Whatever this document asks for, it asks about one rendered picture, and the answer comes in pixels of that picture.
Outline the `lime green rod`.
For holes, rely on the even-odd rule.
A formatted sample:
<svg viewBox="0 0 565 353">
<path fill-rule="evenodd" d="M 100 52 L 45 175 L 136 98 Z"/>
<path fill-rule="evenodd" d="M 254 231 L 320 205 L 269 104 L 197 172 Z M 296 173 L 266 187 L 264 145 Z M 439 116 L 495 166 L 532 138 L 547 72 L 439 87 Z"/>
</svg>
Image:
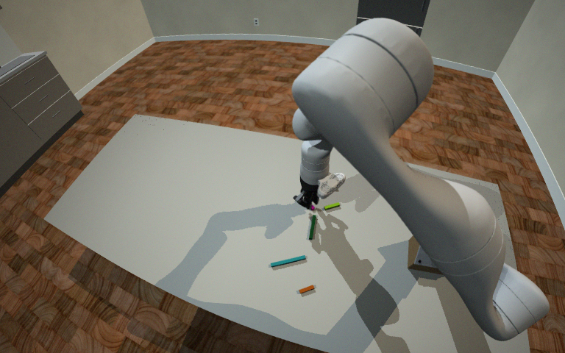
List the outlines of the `lime green rod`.
<svg viewBox="0 0 565 353">
<path fill-rule="evenodd" d="M 329 210 L 329 209 L 333 209 L 333 208 L 335 208 L 335 207 L 340 207 L 339 202 L 338 202 L 338 203 L 335 203 L 335 204 L 330 204 L 330 205 L 324 206 L 324 209 L 325 209 L 325 210 Z"/>
</svg>

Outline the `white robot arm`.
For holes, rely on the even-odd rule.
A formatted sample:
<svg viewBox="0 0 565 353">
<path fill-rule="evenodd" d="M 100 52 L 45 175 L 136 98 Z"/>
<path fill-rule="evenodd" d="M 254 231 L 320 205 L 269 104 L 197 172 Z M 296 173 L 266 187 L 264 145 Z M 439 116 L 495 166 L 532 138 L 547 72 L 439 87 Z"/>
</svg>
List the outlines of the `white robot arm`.
<svg viewBox="0 0 565 353">
<path fill-rule="evenodd" d="M 334 147 L 391 205 L 480 328 L 510 340 L 548 314 L 547 297 L 504 263 L 505 238 L 483 196 L 412 169 L 389 143 L 433 78 L 427 46 L 406 25 L 373 18 L 352 27 L 292 85 L 300 176 L 319 185 L 320 199 L 341 187 L 346 176 L 329 172 Z"/>
</svg>

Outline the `turquoise rod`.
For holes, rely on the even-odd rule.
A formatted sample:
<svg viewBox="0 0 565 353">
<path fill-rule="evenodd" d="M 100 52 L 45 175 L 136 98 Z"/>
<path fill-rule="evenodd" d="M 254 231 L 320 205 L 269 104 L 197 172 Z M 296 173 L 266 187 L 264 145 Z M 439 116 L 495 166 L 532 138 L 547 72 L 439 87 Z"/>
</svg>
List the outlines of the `turquoise rod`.
<svg viewBox="0 0 565 353">
<path fill-rule="evenodd" d="M 300 260 L 305 260 L 305 256 L 300 256 L 300 257 L 295 257 L 295 258 L 291 258 L 291 259 L 287 259 L 287 260 L 282 260 L 279 262 L 275 262 L 275 263 L 271 263 L 271 267 L 276 267 L 279 265 L 285 265 L 285 264 L 289 264 L 289 263 L 294 263 Z"/>
</svg>

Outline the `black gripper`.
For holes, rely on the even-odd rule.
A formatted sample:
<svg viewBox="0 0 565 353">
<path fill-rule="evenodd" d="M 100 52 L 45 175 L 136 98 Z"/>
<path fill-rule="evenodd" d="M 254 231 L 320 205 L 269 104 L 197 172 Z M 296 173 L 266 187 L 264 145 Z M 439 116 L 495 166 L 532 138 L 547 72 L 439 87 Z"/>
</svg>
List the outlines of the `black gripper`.
<svg viewBox="0 0 565 353">
<path fill-rule="evenodd" d="M 298 196 L 294 196 L 294 200 L 303 207 L 306 207 L 308 210 L 311 210 L 312 201 L 314 204 L 319 203 L 319 197 L 317 196 L 319 185 L 309 185 L 308 183 L 304 182 L 301 177 L 300 177 L 300 183 L 302 186 L 302 189 L 300 191 L 301 193 Z"/>
</svg>

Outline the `orange rectangular bar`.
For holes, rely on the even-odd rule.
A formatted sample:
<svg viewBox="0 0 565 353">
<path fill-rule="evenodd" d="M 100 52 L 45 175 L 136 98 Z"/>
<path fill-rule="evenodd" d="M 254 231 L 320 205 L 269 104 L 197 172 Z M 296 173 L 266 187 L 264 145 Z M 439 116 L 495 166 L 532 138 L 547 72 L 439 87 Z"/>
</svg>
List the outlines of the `orange rectangular bar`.
<svg viewBox="0 0 565 353">
<path fill-rule="evenodd" d="M 299 290 L 299 292 L 300 292 L 300 294 L 301 294 L 301 293 L 304 293 L 304 292 L 307 292 L 307 291 L 313 290 L 313 289 L 314 289 L 314 286 L 311 285 L 311 286 L 309 286 L 309 287 L 306 287 L 306 288 L 303 288 L 303 289 Z"/>
</svg>

